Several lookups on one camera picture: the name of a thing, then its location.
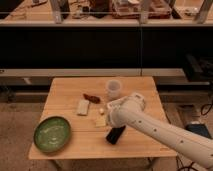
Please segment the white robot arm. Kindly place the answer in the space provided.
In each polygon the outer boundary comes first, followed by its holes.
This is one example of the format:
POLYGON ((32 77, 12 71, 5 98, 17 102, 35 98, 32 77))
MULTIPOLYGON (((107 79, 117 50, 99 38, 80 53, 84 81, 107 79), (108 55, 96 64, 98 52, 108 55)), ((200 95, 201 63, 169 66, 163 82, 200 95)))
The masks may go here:
POLYGON ((213 171, 213 140, 151 117, 140 93, 107 103, 106 121, 113 128, 128 125, 213 171))

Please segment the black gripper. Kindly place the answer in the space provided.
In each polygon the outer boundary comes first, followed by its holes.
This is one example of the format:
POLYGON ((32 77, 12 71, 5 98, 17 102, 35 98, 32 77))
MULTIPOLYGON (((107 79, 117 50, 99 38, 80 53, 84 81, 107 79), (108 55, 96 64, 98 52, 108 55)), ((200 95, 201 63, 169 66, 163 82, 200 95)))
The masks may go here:
POLYGON ((125 130, 125 126, 120 128, 112 128, 110 132, 108 133, 108 135, 106 136, 106 140, 112 145, 115 145, 124 130, 125 130))

